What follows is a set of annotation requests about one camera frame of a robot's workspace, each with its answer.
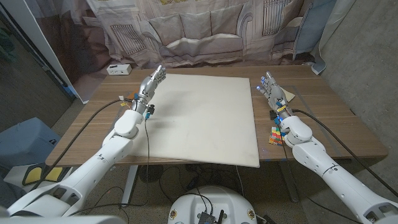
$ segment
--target power strip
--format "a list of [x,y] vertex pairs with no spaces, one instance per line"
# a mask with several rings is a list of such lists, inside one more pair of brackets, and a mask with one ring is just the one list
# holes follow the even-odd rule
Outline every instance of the power strip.
[[127,65],[110,65],[107,69],[110,75],[128,75],[131,72],[131,66]]

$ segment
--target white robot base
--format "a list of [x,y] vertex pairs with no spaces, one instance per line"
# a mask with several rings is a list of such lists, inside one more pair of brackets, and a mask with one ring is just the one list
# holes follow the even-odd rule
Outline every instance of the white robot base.
[[[220,186],[199,187],[200,195],[204,196],[206,202],[207,214],[216,223],[222,224],[255,224],[257,223],[256,214],[253,206],[240,194],[231,189]],[[206,210],[202,198],[198,195],[198,190],[193,189],[187,194],[179,197],[172,205],[168,224],[188,224],[188,223],[211,223],[209,219],[204,221],[202,212]],[[224,211],[222,221],[220,222],[221,210]]]

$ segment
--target robotic arm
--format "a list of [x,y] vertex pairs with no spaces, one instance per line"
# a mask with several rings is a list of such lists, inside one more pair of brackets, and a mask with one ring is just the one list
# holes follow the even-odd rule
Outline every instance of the robotic arm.
[[264,94],[269,106],[277,113],[285,143],[292,148],[294,158],[303,166],[318,174],[354,213],[362,223],[396,223],[398,203],[378,196],[356,177],[338,165],[325,150],[321,142],[312,136],[312,130],[298,116],[292,115],[286,97],[272,75],[267,72],[261,78]]
[[155,95],[157,85],[166,78],[165,68],[159,66],[141,83],[132,109],[118,119],[114,129],[107,135],[102,148],[65,180],[46,187],[35,189],[7,211],[11,216],[38,215],[41,217],[67,217],[84,206],[88,194],[102,179],[105,173],[119,160],[130,154],[132,140],[138,134],[137,124],[144,119],[147,111],[153,113],[153,105],[148,105]]

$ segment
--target metal stand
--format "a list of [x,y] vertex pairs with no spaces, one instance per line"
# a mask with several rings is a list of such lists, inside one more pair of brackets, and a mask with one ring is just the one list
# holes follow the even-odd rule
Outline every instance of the metal stand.
[[280,170],[282,171],[282,175],[284,177],[287,191],[289,192],[290,200],[293,203],[299,202],[299,195],[297,193],[296,187],[294,185],[293,177],[292,174],[289,171],[289,165],[287,164],[287,161],[280,161],[278,162]]
[[132,186],[134,185],[134,181],[136,179],[137,169],[138,169],[138,166],[130,166],[129,173],[127,175],[126,185],[124,186],[122,203],[130,202]]

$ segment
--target colorful block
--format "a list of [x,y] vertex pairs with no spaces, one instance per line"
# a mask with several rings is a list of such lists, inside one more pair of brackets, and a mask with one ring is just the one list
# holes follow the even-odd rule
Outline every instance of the colorful block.
[[272,127],[271,129],[271,135],[269,136],[269,144],[275,144],[278,146],[282,146],[282,141],[285,140],[285,133],[280,134],[279,128],[277,127]]

